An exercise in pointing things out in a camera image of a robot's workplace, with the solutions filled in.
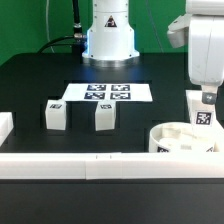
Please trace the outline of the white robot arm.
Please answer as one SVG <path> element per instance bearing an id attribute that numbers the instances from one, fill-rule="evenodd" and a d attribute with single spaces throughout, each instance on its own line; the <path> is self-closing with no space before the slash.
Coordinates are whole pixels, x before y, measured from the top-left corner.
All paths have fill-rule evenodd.
<path id="1" fill-rule="evenodd" d="M 167 36 L 174 48 L 188 47 L 190 81 L 202 88 L 202 102 L 213 105 L 224 83 L 224 0 L 186 0 L 185 10 L 168 26 Z M 129 0 L 93 0 L 83 60 L 120 67 L 139 56 L 129 25 Z"/>

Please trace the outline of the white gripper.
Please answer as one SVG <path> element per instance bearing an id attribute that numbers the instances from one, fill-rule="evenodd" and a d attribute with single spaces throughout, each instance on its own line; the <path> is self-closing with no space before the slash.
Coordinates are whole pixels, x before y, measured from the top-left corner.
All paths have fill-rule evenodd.
<path id="1" fill-rule="evenodd" d="M 168 26 L 167 36 L 173 48 L 188 45 L 189 78 L 203 86 L 202 102 L 214 105 L 224 81 L 224 16 L 179 16 Z"/>

